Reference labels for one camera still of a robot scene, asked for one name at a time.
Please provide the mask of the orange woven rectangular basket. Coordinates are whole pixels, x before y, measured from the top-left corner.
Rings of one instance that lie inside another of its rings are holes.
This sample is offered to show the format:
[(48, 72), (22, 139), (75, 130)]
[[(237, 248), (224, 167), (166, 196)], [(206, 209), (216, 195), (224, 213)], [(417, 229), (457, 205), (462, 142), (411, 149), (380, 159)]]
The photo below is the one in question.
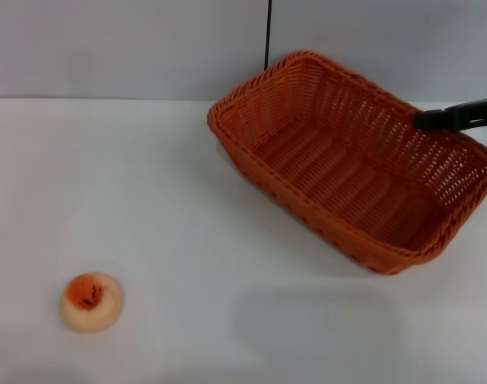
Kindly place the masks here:
[(355, 262), (393, 275), (435, 259), (487, 196), (487, 146), (422, 131), (417, 109), (314, 52), (215, 103), (236, 168)]

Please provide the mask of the black vertical wall panel strip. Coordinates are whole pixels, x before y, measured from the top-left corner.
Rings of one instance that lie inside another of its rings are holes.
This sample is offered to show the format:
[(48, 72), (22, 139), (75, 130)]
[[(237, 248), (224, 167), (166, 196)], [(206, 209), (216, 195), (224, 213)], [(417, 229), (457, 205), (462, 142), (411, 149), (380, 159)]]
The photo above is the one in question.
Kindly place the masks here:
[(270, 35), (272, 25), (272, 13), (273, 13), (273, 0), (267, 0), (267, 14), (266, 14), (266, 31), (265, 31), (265, 54), (263, 70), (267, 70), (269, 67), (269, 47), (270, 47)]

